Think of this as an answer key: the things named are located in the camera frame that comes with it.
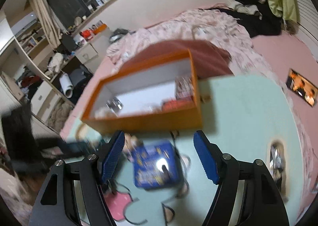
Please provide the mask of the blue metal tin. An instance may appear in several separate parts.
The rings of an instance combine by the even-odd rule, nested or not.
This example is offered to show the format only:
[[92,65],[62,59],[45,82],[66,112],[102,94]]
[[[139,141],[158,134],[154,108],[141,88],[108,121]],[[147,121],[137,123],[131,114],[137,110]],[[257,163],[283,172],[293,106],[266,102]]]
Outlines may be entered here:
[[171,142],[159,141],[132,152],[134,184],[138,188],[166,188],[181,179],[176,151]]

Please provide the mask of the white rolled paper tube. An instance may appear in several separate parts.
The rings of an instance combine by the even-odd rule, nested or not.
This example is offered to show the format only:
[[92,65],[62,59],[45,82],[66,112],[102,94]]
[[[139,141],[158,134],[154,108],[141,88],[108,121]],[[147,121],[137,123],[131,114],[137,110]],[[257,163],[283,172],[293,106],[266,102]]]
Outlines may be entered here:
[[73,84],[68,76],[67,73],[63,73],[60,78],[59,82],[63,91],[63,94],[66,98],[71,98],[73,95]]

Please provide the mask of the white shelf unit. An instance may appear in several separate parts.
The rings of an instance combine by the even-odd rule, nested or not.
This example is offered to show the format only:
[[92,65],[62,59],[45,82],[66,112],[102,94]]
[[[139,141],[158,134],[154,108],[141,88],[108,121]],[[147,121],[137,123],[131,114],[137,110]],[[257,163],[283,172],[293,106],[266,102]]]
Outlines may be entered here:
[[[25,71],[39,77],[39,85],[24,92],[18,84]],[[69,111],[73,104],[53,86],[28,57],[1,11],[1,113],[22,104],[31,104],[31,127],[35,136],[58,135],[67,118],[57,115]]]

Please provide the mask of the orange cardboard storage box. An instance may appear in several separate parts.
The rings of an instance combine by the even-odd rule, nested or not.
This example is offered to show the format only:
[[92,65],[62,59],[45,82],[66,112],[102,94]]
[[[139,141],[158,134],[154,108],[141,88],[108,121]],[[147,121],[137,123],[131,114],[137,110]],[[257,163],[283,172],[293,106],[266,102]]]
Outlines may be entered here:
[[[177,101],[178,78],[190,78],[192,96]],[[190,50],[134,64],[95,87],[81,121],[101,134],[178,131],[203,126],[199,88]]]

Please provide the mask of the white desk drawer unit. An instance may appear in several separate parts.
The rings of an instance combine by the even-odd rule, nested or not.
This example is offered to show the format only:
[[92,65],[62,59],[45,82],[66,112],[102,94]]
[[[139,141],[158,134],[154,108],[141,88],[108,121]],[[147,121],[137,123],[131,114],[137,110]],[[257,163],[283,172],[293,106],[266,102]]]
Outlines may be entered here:
[[76,58],[93,74],[106,57],[111,35],[112,31],[107,27],[75,51]]

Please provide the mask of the red item on desk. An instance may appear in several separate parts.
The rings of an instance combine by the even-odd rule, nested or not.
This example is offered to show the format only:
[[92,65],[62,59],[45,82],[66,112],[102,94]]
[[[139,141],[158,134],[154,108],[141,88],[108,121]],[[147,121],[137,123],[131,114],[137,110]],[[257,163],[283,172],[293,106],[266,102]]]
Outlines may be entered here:
[[91,40],[94,37],[94,33],[91,29],[83,30],[79,34],[87,41]]

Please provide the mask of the beige curtain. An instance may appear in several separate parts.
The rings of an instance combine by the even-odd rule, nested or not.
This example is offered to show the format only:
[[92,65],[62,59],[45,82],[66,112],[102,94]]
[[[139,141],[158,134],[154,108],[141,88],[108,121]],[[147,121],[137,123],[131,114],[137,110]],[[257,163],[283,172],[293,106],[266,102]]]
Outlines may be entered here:
[[30,6],[43,28],[49,45],[56,49],[61,45],[61,31],[55,22],[47,0],[29,0]]

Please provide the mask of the small orange box on desk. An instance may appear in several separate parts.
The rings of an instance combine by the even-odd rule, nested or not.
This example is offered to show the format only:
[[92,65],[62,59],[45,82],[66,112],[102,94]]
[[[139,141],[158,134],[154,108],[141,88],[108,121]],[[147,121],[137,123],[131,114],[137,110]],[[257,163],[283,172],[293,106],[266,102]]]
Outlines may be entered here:
[[92,25],[92,31],[94,33],[94,35],[97,35],[98,33],[104,31],[105,29],[107,29],[107,25],[106,24],[102,24],[102,25]]

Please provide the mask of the pink floral quilt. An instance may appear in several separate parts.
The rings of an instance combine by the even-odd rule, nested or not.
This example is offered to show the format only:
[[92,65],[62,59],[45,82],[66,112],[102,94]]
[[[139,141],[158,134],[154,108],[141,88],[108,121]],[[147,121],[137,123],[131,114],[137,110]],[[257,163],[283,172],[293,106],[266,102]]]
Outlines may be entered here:
[[185,11],[150,28],[138,29],[111,44],[106,56],[119,69],[148,46],[167,40],[203,40],[226,50],[235,75],[265,75],[269,70],[263,57],[255,52],[247,30],[237,19],[216,9]]

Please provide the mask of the black clothes pile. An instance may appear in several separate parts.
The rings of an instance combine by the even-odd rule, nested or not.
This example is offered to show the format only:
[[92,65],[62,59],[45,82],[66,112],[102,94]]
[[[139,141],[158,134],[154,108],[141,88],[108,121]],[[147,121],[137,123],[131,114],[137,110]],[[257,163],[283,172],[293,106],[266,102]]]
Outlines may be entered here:
[[215,7],[215,9],[235,18],[251,38],[281,34],[282,18],[272,13],[267,0],[232,0],[226,7]]

